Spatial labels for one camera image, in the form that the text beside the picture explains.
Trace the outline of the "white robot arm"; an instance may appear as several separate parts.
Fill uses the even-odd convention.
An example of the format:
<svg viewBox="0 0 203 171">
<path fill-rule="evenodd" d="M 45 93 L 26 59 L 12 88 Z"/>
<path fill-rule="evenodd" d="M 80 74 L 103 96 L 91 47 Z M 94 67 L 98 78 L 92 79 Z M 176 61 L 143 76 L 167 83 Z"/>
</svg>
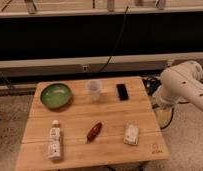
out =
<svg viewBox="0 0 203 171">
<path fill-rule="evenodd" d="M 203 68 L 196 61 L 168 67 L 160 75 L 161 85 L 153 94 L 161 108 L 172 108 L 182 97 L 203 111 Z"/>
</svg>

